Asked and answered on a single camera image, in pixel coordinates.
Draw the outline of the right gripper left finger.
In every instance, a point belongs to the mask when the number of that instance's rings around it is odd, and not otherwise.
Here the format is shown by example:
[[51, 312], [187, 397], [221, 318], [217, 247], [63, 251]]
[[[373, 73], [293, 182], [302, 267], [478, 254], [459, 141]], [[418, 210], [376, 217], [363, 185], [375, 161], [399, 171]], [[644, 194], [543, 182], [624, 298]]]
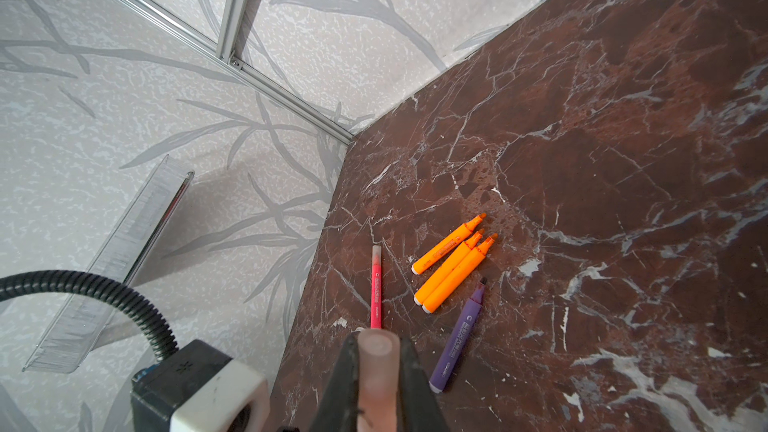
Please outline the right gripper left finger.
[[343, 342], [310, 431], [355, 432], [358, 423], [360, 354], [358, 332]]

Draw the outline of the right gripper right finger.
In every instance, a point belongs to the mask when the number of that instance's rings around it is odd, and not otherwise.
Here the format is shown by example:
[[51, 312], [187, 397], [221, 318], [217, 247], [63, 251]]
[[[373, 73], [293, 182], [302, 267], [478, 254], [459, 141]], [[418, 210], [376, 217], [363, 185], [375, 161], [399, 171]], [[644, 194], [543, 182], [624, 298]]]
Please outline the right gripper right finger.
[[397, 430], [406, 432], [450, 430], [412, 341], [400, 339]]

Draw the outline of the translucent pen cap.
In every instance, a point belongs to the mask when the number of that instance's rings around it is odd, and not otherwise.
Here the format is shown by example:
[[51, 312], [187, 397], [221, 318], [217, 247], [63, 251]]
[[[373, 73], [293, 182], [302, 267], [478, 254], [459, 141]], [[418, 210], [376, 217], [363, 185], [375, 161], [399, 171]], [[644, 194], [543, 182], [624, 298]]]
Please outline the translucent pen cap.
[[360, 361], [358, 431], [396, 431], [400, 339], [382, 329], [358, 335]]

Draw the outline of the pink marker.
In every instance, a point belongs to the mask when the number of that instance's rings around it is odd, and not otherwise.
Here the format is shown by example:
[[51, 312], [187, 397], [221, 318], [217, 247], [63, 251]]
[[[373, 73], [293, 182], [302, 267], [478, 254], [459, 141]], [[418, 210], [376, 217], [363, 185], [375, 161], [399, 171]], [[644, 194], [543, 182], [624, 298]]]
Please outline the pink marker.
[[383, 321], [382, 308], [382, 247], [374, 245], [372, 247], [372, 266], [371, 266], [371, 316], [370, 327], [381, 329]]

